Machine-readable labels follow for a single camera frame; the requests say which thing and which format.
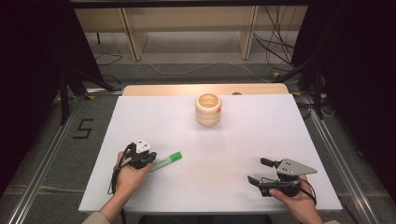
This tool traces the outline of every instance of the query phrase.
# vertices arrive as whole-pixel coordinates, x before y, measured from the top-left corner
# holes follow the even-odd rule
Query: white tabletop
[[[221,120],[206,127],[195,120],[196,96],[121,96],[79,211],[98,211],[107,195],[117,153],[142,138],[157,159],[180,151],[183,158],[147,176],[125,205],[139,214],[257,214],[286,206],[262,197],[248,175],[277,179],[260,164],[285,158],[318,170],[308,175],[319,211],[342,209],[332,184],[289,94],[221,95]]]

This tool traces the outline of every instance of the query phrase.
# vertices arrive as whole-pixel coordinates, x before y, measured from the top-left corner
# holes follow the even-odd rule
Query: black tape marking
[[[92,128],[81,128],[85,121],[93,121],[93,119],[82,119],[79,123],[77,131],[87,131],[87,134],[85,136],[74,136],[73,139],[87,139],[90,136]]]

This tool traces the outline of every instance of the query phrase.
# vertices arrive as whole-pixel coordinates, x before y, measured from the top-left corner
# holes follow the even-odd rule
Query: cable
[[[297,10],[297,6],[294,8],[294,10],[293,10],[293,14],[291,15],[291,19],[290,19],[290,22],[289,22],[289,27],[288,27],[288,32],[286,33],[286,37],[285,37],[285,39],[286,39],[286,43],[288,43],[288,35],[289,35],[289,30],[290,30],[290,27],[291,27],[291,22],[293,21],[293,19],[294,19],[294,14],[296,13],[296,10]]]
[[[267,54],[266,54],[266,59],[267,59],[267,63],[270,64],[269,62],[269,57],[268,57],[268,51],[272,54],[274,54],[277,58],[279,58],[280,60],[282,60],[284,63],[293,66],[290,62],[288,62],[286,59],[282,58],[280,55],[278,55],[277,53],[275,53],[273,50],[269,49],[269,44],[272,43],[272,38],[268,41],[268,46],[264,46],[264,44],[260,41],[260,39],[258,38],[258,35],[256,33],[253,33],[253,36],[256,38],[257,42],[259,42],[259,44],[267,50]]]
[[[324,110],[322,108],[320,109],[320,111],[327,118],[331,118],[335,114],[335,109],[332,110],[332,113],[330,113],[330,112],[328,112],[328,111],[326,111],[326,110]]]
[[[165,73],[165,72],[161,72],[161,71],[159,71],[154,65],[152,65],[151,63],[149,63],[149,65],[150,65],[158,74],[161,74],[161,75],[187,75],[188,73],[191,73],[191,72],[193,72],[193,71],[195,71],[195,70],[202,69],[202,68],[206,68],[206,67],[210,67],[210,66],[213,66],[213,65],[218,65],[218,64],[228,64],[228,65],[232,65],[232,66],[235,66],[235,67],[243,68],[243,69],[247,70],[247,71],[248,71],[253,77],[255,77],[255,78],[258,78],[259,80],[262,80],[262,81],[264,81],[264,82],[268,82],[268,83],[271,82],[271,81],[268,81],[268,80],[266,80],[266,79],[264,79],[264,78],[262,78],[262,77],[258,77],[258,76],[256,76],[256,75],[254,75],[254,74],[253,74],[250,70],[248,70],[246,67],[241,66],[241,65],[237,65],[237,64],[233,64],[233,63],[211,63],[211,64],[199,66],[199,67],[193,68],[193,69],[191,69],[191,70],[189,70],[189,71],[187,71],[187,72],[181,72],[181,73]]]
[[[122,59],[122,55],[119,55],[119,54],[108,54],[108,53],[103,53],[103,54],[99,55],[98,57],[96,57],[95,59],[99,59],[99,58],[101,58],[101,57],[104,56],[104,55],[116,56],[116,57],[119,57],[119,58],[116,59],[116,60],[114,60],[114,61],[111,62],[111,63],[99,63],[98,65],[110,65],[110,64],[113,64],[114,62],[119,61],[119,60]]]
[[[265,11],[267,12],[268,17],[270,18],[271,23],[272,23],[273,26],[274,26],[273,35],[274,35],[281,43],[285,43],[285,41],[283,41],[282,35],[280,34],[279,6],[276,6],[276,22],[274,22],[274,20],[273,20],[271,14],[270,14],[270,12],[268,11],[268,7],[267,7],[267,6],[265,6]],[[285,56],[286,56],[286,59],[287,59],[288,63],[290,63],[288,54],[286,53],[286,51],[285,51],[285,49],[284,49],[283,47],[284,47],[284,45],[282,45],[282,49],[283,49],[283,52],[285,53]]]
[[[308,112],[303,116],[303,119],[307,119],[307,118],[311,117],[312,111],[315,108],[314,104],[303,104],[303,103],[298,103],[298,102],[296,104],[299,108],[305,108],[308,110]]]
[[[285,12],[286,12],[286,10],[288,9],[288,7],[289,7],[289,6],[286,6],[286,7],[285,7],[285,10],[283,11],[282,18],[281,18],[280,21],[279,21],[279,10],[280,10],[280,8],[279,8],[279,6],[276,7],[276,24],[277,24],[278,34],[279,34],[279,37],[280,37],[282,43],[284,43],[284,41],[283,41],[282,35],[280,34],[280,23],[282,23],[283,18],[285,17]],[[288,61],[290,61],[289,56],[288,56],[288,54],[286,53],[286,51],[287,51],[287,52],[289,53],[289,55],[291,56],[290,51],[289,51],[288,48],[286,48],[286,51],[285,51],[285,48],[284,48],[284,47],[285,47],[285,46],[282,45],[283,53],[285,53],[286,59],[287,59]]]
[[[124,160],[125,155],[128,153],[129,150],[130,149],[129,149],[129,145],[128,145],[124,149],[119,163],[117,164],[116,167],[114,167],[113,175],[111,176],[111,182],[110,182],[110,186],[108,187],[107,194],[113,194],[114,195],[116,193],[116,190],[117,190],[117,178],[119,177],[120,170],[122,169],[123,166],[127,165],[128,162],[132,159],[132,158],[128,158],[128,159]],[[122,219],[122,224],[126,224],[125,210],[123,208],[121,209],[120,215],[121,215],[121,219]]]
[[[307,192],[305,189],[300,188],[300,190],[301,190],[304,194],[308,195],[312,200],[314,200],[315,205],[317,205],[317,194],[315,193],[314,187],[312,187],[312,185],[311,185],[308,181],[306,181],[306,180],[304,180],[304,179],[301,179],[301,180],[303,180],[305,183],[307,183],[307,184],[309,185],[309,188],[312,189],[312,194],[310,194],[309,192]]]
[[[111,76],[111,75],[102,75],[102,77],[113,77],[113,76]],[[122,82],[119,81],[116,77],[113,77],[113,78],[117,81],[117,83],[122,84]]]
[[[289,45],[288,43],[279,43],[279,42],[274,42],[274,41],[266,40],[266,39],[264,39],[264,38],[262,38],[262,37],[259,37],[257,34],[256,34],[256,37],[258,37],[261,41],[268,42],[268,43],[270,43],[270,44],[285,45],[285,46],[287,46],[288,48],[294,49],[294,46]]]

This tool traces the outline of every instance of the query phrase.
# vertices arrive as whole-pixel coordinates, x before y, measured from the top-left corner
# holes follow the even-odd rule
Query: hand
[[[119,152],[117,164],[119,164],[123,152]],[[131,195],[139,189],[146,174],[151,170],[152,164],[148,164],[142,169],[136,170],[130,165],[121,168],[117,178],[117,190],[113,197],[100,209],[100,212],[110,223],[116,223],[122,207],[128,202]]]
[[[119,164],[123,152],[119,152],[117,164]],[[124,192],[130,196],[139,189],[143,183],[146,174],[151,170],[152,164],[148,164],[142,169],[136,170],[130,165],[121,168],[119,177],[117,178],[117,191]]]
[[[305,182],[307,181],[306,176],[300,175],[300,178],[303,180],[301,181],[301,188],[306,190],[308,193],[312,193],[311,188]],[[293,216],[300,222],[304,224],[323,223],[317,208],[315,207],[314,201],[303,192],[300,191],[296,196],[289,197],[277,189],[271,189],[270,194],[284,203],[289,208]]]

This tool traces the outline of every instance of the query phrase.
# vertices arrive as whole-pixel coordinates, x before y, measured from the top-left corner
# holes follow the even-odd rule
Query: marker
[[[181,153],[176,152],[162,160],[154,161],[154,163],[152,163],[151,172],[159,170],[159,169],[163,168],[164,166],[166,166],[174,161],[180,160],[180,159],[181,159]]]

